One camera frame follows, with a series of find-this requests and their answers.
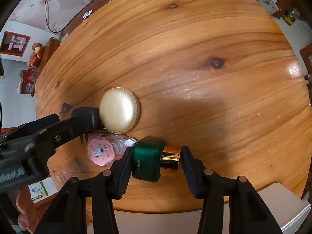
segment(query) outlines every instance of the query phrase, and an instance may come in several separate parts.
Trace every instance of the cartoon label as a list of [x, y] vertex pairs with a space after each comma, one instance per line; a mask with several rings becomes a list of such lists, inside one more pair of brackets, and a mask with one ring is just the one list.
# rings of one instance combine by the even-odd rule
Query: cartoon label
[[113, 146], [107, 140], [91, 140], [88, 143], [87, 151], [92, 162], [99, 166], [103, 166], [115, 158]]

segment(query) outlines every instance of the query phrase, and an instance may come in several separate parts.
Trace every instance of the round wooden tabletop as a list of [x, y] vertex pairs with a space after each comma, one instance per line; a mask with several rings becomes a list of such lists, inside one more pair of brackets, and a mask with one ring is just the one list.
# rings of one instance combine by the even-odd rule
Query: round wooden tabletop
[[[99, 107], [112, 87], [134, 92], [141, 118], [128, 136], [188, 145], [221, 176], [257, 189], [279, 182], [298, 197], [311, 161], [311, 107], [285, 36], [255, 0], [113, 0], [60, 45], [36, 83], [38, 118]], [[71, 106], [61, 112], [62, 105]], [[48, 162], [60, 188], [103, 168], [80, 139]], [[180, 168], [157, 183], [130, 179], [118, 210], [200, 209]]]

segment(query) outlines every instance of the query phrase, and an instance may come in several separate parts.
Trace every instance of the finger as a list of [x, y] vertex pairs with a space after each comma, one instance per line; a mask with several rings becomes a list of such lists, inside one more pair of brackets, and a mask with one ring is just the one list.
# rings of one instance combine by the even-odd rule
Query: finger
[[25, 214], [19, 214], [18, 216], [18, 224], [22, 228], [29, 228], [35, 221], [37, 212], [35, 209], [35, 205], [32, 203], [30, 206], [27, 208]]
[[35, 230], [36, 230], [40, 220], [41, 220], [41, 217], [37, 214], [36, 217], [35, 217], [34, 222], [32, 223], [32, 225], [28, 227], [28, 231], [30, 233], [34, 233], [35, 232]]
[[32, 202], [32, 197], [29, 192], [29, 188], [28, 186], [24, 186], [19, 191], [18, 196], [16, 197], [16, 207], [22, 214], [25, 214], [27, 208], [31, 204], [33, 204], [33, 202]]

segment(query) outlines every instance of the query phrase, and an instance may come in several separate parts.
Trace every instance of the pink wall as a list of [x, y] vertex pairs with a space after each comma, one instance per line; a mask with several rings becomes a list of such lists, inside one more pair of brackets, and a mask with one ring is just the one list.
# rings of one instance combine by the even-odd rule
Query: pink wall
[[[93, 0], [48, 0], [51, 30], [63, 29], [91, 1]], [[50, 32], [46, 25], [44, 0], [22, 0], [9, 20]]]

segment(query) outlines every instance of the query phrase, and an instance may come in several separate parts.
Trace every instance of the white floor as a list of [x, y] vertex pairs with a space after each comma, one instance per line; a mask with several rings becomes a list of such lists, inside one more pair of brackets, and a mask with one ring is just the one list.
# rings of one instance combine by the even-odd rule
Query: white floor
[[305, 63], [303, 62], [299, 51], [312, 43], [312, 33], [305, 32], [303, 29], [301, 29], [300, 22], [298, 20], [296, 20], [291, 26], [289, 26], [282, 18], [277, 19], [275, 17], [272, 17], [272, 19], [280, 27], [292, 49], [294, 50], [294, 53], [301, 67], [302, 74], [307, 75], [308, 71], [305, 67]]

